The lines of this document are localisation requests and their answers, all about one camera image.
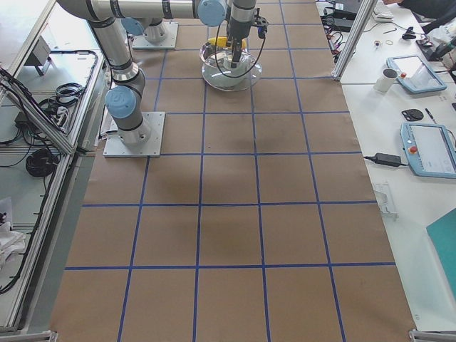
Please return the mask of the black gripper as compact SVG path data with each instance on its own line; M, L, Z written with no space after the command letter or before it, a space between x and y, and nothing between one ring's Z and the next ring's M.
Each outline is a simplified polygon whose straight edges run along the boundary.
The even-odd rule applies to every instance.
M227 32L232 49L232 62L230 66L231 68L236 68L242 57L242 39L247 38L250 32L250 22L230 19Z

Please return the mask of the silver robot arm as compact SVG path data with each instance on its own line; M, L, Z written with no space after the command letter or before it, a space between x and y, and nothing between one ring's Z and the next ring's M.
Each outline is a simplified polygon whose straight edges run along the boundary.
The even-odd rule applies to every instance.
M127 33L134 36L143 36L149 43L159 43L168 36L162 18L133 18L126 17L120 20Z
M253 27L266 37L267 20L255 1L60 1L69 14L88 22L110 66L115 87L105 96L105 106L118 128L120 141L139 145L150 139L152 127L141 113L145 74L133 61L123 35L115 25L120 19L125 30L136 36L163 19L199 19L208 27L227 25L227 43L236 67L242 42Z

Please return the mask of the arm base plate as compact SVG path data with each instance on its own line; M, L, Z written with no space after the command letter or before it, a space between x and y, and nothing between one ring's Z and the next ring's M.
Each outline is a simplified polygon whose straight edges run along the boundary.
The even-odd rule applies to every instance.
M178 27L178 23L169 21L162 21L158 25L149 26L141 36L135 36L133 39L133 49L175 49Z
M119 130L111 120L103 151L105 157L159 157L165 112L142 112L142 125L132 131Z

